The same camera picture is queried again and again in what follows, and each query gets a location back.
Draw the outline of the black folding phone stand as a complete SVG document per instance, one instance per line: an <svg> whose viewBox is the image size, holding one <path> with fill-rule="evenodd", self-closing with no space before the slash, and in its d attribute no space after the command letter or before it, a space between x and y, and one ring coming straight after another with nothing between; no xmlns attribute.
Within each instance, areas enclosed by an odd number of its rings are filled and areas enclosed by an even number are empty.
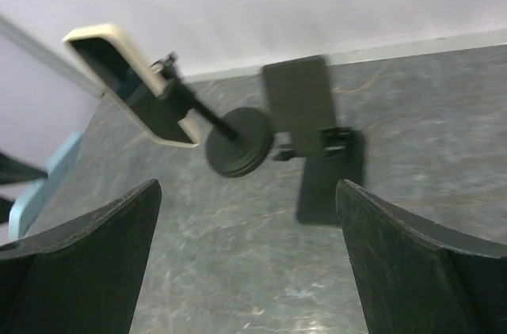
<svg viewBox="0 0 507 334"><path fill-rule="evenodd" d="M261 78L274 131L290 137L275 159L304 160L296 220L302 225L339 227L337 183L351 180L364 185L367 141L361 131L337 120L326 57L265 65Z"/></svg>

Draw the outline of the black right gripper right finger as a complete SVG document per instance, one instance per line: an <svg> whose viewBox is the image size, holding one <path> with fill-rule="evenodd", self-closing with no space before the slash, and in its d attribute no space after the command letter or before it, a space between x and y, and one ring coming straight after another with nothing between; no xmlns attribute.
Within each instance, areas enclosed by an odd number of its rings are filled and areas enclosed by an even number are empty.
<svg viewBox="0 0 507 334"><path fill-rule="evenodd" d="M337 212L370 333L504 333L506 247L395 206L349 180Z"/></svg>

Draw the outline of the black round-base phone stand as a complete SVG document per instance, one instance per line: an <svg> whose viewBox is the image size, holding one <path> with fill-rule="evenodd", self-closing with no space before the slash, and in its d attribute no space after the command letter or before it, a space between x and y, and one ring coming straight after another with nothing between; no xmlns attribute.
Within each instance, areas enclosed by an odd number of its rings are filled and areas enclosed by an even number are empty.
<svg viewBox="0 0 507 334"><path fill-rule="evenodd" d="M220 117L204 104L182 80L174 54L151 64L152 73L166 82L158 99L177 114L195 110L212 125L205 156L220 176L237 178L257 169L273 147L274 133L269 116L259 108L240 107Z"/></svg>

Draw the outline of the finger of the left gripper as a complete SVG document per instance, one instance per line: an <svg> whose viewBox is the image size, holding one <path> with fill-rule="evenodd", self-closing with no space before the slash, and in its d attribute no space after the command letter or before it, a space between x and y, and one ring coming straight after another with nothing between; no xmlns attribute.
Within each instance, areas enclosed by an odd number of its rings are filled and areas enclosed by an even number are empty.
<svg viewBox="0 0 507 334"><path fill-rule="evenodd" d="M45 179L45 170L27 164L7 154L0 154L1 184L18 184Z"/></svg>
<svg viewBox="0 0 507 334"><path fill-rule="evenodd" d="M0 224L6 224L10 218L10 211L14 204L13 199L0 197Z"/></svg>

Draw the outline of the phone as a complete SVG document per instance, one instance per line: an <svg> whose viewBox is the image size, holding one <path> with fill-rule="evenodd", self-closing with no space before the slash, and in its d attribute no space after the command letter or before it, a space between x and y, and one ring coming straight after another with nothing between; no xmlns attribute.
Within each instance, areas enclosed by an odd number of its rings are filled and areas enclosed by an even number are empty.
<svg viewBox="0 0 507 334"><path fill-rule="evenodd" d="M21 239L65 180L78 160L82 134L72 133L47 163L48 177L34 180L15 199L10 209L8 235L11 241Z"/></svg>
<svg viewBox="0 0 507 334"><path fill-rule="evenodd" d="M162 66L151 67L123 28L113 23L74 28L63 42L99 81L103 94L152 141L181 148L200 145L200 130L188 118L189 110L177 110L183 100L163 100L173 85L163 78Z"/></svg>

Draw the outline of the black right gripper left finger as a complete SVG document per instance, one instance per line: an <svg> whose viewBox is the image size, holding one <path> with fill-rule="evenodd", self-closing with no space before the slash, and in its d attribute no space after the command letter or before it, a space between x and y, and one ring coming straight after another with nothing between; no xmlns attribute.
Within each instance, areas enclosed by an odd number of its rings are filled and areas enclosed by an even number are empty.
<svg viewBox="0 0 507 334"><path fill-rule="evenodd" d="M3 333L127 333L162 189L148 180L111 203L1 247Z"/></svg>

